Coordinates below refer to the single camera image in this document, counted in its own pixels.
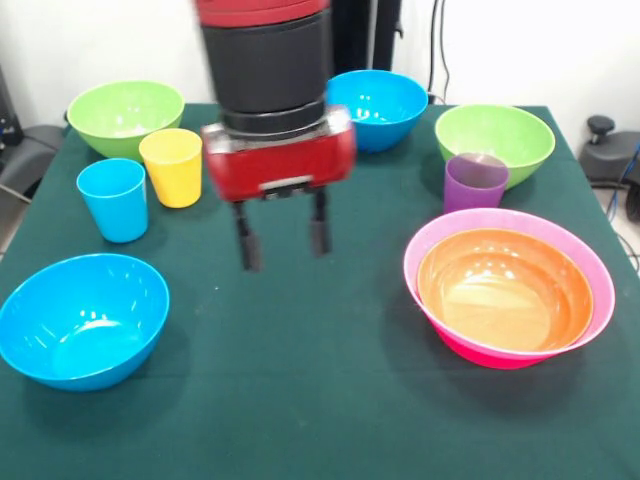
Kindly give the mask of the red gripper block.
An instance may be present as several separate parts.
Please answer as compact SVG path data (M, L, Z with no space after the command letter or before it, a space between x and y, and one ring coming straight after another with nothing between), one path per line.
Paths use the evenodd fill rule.
M318 188L345 179L356 156L355 129L349 110L331 106L321 121L301 135L278 140L240 139L221 123L201 129L203 161L218 196L232 203L243 268L258 272L262 260L258 238L244 208L249 199L273 191L307 186L314 189L311 241L314 255L332 249L328 194Z

